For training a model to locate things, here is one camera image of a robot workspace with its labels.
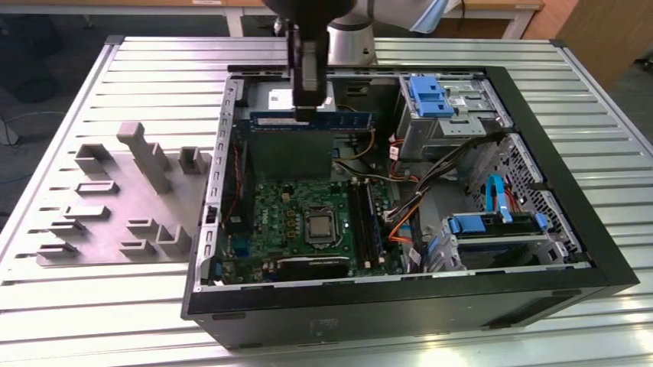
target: metal table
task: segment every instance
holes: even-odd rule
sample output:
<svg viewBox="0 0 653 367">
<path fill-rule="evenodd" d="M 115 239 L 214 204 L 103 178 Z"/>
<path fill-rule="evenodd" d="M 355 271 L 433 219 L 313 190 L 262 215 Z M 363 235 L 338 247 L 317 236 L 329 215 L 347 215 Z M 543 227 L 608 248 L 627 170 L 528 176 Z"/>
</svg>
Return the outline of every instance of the metal table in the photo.
<svg viewBox="0 0 653 367">
<path fill-rule="evenodd" d="M 82 143 L 125 149 L 115 133 L 144 121 L 174 151 L 210 151 L 229 63 L 285 63 L 270 38 L 114 38 L 71 106 L 0 236 L 0 361 L 30 365 L 643 365 L 653 360 L 652 146 L 567 49 L 547 41 L 379 39 L 381 63 L 508 67 L 642 284 L 524 330 L 320 347 L 224 349 L 180 318 L 186 264 L 41 268 L 37 223 L 57 218 L 81 177 Z"/>
</svg>

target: motherboard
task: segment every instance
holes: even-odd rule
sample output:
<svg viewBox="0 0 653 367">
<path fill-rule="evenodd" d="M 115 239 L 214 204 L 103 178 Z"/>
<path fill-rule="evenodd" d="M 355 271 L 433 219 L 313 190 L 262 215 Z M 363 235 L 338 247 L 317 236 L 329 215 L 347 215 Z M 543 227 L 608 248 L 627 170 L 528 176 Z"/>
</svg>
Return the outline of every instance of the motherboard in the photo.
<svg viewBox="0 0 653 367">
<path fill-rule="evenodd" d="M 230 274 L 238 274 L 232 282 L 258 283 L 401 273 L 400 249 L 384 240 L 391 205 L 384 182 L 258 184 L 253 234 L 232 239 L 225 280 Z"/>
</svg>

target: blue cable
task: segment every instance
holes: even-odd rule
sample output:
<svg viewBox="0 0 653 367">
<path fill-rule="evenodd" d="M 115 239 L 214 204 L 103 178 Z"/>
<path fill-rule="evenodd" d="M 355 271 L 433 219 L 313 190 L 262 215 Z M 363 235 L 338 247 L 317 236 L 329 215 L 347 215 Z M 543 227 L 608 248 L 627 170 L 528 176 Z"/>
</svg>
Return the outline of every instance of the blue cable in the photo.
<svg viewBox="0 0 653 367">
<path fill-rule="evenodd" d="M 497 207 L 495 208 L 495 203 L 492 202 L 492 189 L 496 189 L 497 195 Z M 507 193 L 504 190 L 504 178 L 499 174 L 492 174 L 488 176 L 487 181 L 487 211 L 488 212 L 500 212 L 500 215 L 504 217 L 504 223 L 513 222 L 513 216 L 511 216 L 509 209 L 509 200 L 507 197 Z"/>
<path fill-rule="evenodd" d="M 13 182 L 22 181 L 26 178 L 30 178 L 31 176 L 33 176 L 33 174 L 26 174 L 23 177 L 11 178 L 10 180 L 0 181 L 0 185 L 3 185 L 3 184 L 11 184 Z"/>
</svg>

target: green circuit board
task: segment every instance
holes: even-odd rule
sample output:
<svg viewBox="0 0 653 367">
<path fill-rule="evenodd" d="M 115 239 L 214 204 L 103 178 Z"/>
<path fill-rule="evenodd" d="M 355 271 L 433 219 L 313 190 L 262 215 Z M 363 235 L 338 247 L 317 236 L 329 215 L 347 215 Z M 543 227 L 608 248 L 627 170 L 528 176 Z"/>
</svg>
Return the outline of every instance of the green circuit board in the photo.
<svg viewBox="0 0 653 367">
<path fill-rule="evenodd" d="M 252 255 L 241 263 L 245 280 L 257 280 L 246 268 L 268 259 L 301 255 L 347 256 L 351 258 L 351 276 L 396 274 L 399 255 L 387 253 L 385 262 L 376 268 L 357 264 L 357 244 L 349 217 L 348 182 L 264 183 L 257 187 L 254 204 L 254 233 Z M 384 211 L 391 205 L 385 183 L 372 185 L 375 205 Z M 306 226 L 316 216 L 334 220 L 334 241 L 312 244 Z"/>
</svg>

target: cpu socket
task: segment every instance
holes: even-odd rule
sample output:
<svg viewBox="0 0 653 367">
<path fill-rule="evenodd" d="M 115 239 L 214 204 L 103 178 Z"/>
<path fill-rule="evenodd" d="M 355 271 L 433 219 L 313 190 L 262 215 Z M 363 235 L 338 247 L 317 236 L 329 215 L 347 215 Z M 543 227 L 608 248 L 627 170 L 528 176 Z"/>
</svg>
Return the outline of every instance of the cpu socket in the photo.
<svg viewBox="0 0 653 367">
<path fill-rule="evenodd" d="M 328 206 L 312 206 L 305 215 L 305 240 L 309 245 L 322 249 L 336 245 L 336 213 Z"/>
</svg>

